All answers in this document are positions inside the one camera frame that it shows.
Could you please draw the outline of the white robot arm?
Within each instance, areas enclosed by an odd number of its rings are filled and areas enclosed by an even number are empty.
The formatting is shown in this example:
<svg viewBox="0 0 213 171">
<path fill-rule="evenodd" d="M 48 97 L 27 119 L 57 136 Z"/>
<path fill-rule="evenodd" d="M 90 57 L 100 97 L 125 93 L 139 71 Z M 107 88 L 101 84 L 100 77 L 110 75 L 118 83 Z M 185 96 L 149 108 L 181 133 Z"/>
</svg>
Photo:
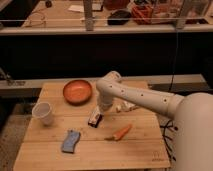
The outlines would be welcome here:
<svg viewBox="0 0 213 171">
<path fill-rule="evenodd" d="M 213 95 L 192 93 L 181 96 L 121 83 L 116 71 L 96 82 L 98 105 L 108 110 L 115 97 L 131 102 L 173 120 L 171 171 L 213 171 Z"/>
</svg>

